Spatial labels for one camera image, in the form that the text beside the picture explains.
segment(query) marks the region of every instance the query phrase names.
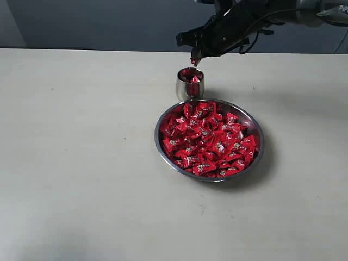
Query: metal bowl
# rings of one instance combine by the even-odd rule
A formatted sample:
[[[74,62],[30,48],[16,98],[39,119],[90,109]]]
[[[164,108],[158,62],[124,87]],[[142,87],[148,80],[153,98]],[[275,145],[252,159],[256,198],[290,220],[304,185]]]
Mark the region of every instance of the metal bowl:
[[[166,116],[168,116],[168,113],[171,113],[174,111],[175,112],[182,111],[183,106],[188,102],[196,103],[196,102],[208,102],[208,101],[214,101],[214,102],[216,102],[216,105],[221,105],[221,108],[222,108],[221,111],[222,111],[223,115],[226,115],[227,112],[231,112],[231,113],[237,115],[239,117],[238,123],[241,123],[242,125],[248,126],[247,135],[253,134],[255,137],[255,141],[256,141],[255,159],[249,167],[247,167],[245,170],[241,171],[240,173],[237,173],[237,174],[232,175],[232,176],[222,177],[222,178],[220,178],[220,177],[208,178],[208,177],[196,176],[193,173],[187,172],[187,171],[179,168],[177,165],[175,165],[167,157],[167,155],[165,154],[165,152],[162,148],[163,135],[159,131],[159,129],[160,129],[160,126],[161,126],[162,122],[164,121],[164,119],[166,119]],[[238,178],[238,177],[241,177],[242,175],[245,175],[246,173],[248,173],[249,171],[254,169],[255,166],[260,162],[262,155],[264,153],[264,150],[265,150],[265,140],[264,140],[263,132],[262,132],[259,124],[257,123],[257,121],[249,113],[247,113],[245,110],[241,109],[240,107],[238,107],[232,103],[221,101],[221,100],[213,100],[213,99],[184,101],[184,102],[180,102],[178,104],[175,104],[174,106],[169,108],[159,118],[159,120],[156,124],[156,128],[154,131],[154,140],[155,140],[156,147],[157,147],[157,150],[159,151],[160,155],[173,169],[175,169],[176,171],[180,172],[183,175],[186,175],[186,176],[191,177],[193,179],[198,179],[199,181],[205,181],[205,182],[228,181],[230,179]]]

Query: stainless steel cup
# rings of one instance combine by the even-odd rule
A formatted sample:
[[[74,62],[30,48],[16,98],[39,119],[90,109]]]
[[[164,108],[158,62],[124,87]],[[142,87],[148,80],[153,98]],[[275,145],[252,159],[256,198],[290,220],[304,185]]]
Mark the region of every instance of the stainless steel cup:
[[[199,82],[192,83],[191,80],[197,76]],[[176,79],[176,96],[180,101],[200,99],[204,94],[204,74],[197,68],[184,68],[178,72]]]

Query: table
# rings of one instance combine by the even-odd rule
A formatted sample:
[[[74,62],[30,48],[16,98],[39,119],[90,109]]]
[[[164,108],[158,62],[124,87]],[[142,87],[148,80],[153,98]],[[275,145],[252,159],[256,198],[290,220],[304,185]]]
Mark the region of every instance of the table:
[[[348,56],[228,54],[206,97],[260,123],[264,158],[206,184],[154,127],[187,53],[0,50],[0,259],[345,260]]]

